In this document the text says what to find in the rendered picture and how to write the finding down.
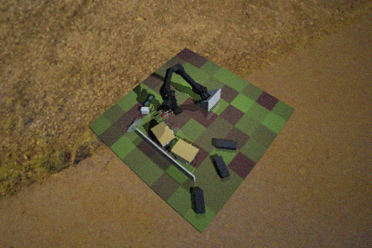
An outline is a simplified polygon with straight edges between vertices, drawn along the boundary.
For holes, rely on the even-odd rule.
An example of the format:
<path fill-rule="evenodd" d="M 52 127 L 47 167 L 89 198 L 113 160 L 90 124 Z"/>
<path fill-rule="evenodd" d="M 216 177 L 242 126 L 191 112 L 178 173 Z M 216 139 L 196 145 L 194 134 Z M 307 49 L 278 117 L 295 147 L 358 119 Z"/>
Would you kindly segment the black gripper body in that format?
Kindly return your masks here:
<path fill-rule="evenodd" d="M 182 109 L 177 106 L 177 102 L 176 101 L 177 100 L 175 100 L 174 102 L 172 102 L 172 108 L 173 108 L 174 114 L 177 116 L 177 115 L 179 115 L 182 112 Z"/>

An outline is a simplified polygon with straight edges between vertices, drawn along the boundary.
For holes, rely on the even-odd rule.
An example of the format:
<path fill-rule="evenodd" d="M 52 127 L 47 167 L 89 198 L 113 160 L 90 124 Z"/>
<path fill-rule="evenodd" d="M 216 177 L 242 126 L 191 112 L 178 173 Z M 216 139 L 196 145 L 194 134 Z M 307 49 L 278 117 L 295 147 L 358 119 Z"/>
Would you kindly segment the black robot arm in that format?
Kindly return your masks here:
<path fill-rule="evenodd" d="M 165 111 L 170 110 L 170 108 L 172 108 L 172 102 L 176 100 L 175 91 L 171 90 L 170 87 L 173 72 L 175 72 L 178 75 L 181 75 L 192 86 L 192 91 L 197 95 L 200 95 L 202 100 L 206 100 L 210 96 L 209 93 L 207 92 L 207 87 L 202 86 L 200 83 L 196 83 L 184 70 L 182 64 L 178 63 L 177 65 L 169 67 L 166 70 L 164 83 L 160 88 L 160 94 L 162 100 L 164 100 L 164 102 L 162 103 L 162 107 L 165 109 Z"/>

